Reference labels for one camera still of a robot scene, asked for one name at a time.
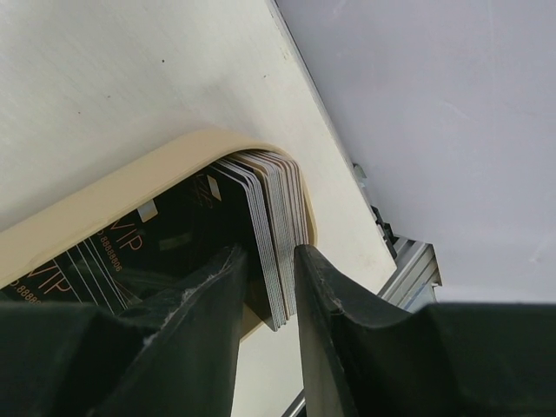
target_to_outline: printed phone number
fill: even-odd
[[[103,233],[104,233],[104,230],[101,230],[100,232],[98,232],[99,235],[101,235]],[[101,237],[101,244],[103,245],[104,252],[106,252],[106,255],[110,259],[110,263],[112,264],[112,266],[114,267],[116,272],[120,272],[122,270],[122,264],[120,263],[120,260],[116,256],[116,253],[114,252],[114,249],[112,248],[112,245],[110,245],[110,240],[109,240],[108,236]]]
[[[18,285],[19,285],[19,280],[16,280],[10,284],[10,287],[17,287]],[[28,302],[32,302],[33,304],[41,303],[41,301],[36,297],[36,295],[31,293],[30,290],[26,288],[24,285],[19,285],[19,287],[16,288],[16,292],[20,294]]]

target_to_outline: card dispenser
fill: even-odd
[[[1,233],[0,295],[120,314],[233,243],[248,252],[245,303],[258,317],[245,314],[245,332],[277,330],[296,313],[294,248],[315,244],[301,171],[271,145],[203,130]]]

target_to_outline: card stack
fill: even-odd
[[[221,248],[249,253],[246,303],[273,330],[296,313],[294,248],[308,243],[299,167],[267,151],[218,160],[2,289],[113,314],[171,287]]]

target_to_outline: white panel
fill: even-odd
[[[320,249],[378,290],[394,263],[273,13],[262,0],[0,0],[0,229],[215,125],[300,163]],[[264,328],[242,344],[235,415],[298,394],[296,335]]]

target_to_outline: beige plastic housing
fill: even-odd
[[[0,288],[60,255],[215,160],[247,149],[271,150],[287,156],[275,146],[234,132],[200,130],[178,137],[4,230],[0,233]],[[304,196],[309,242],[316,244],[313,210],[305,186]]]

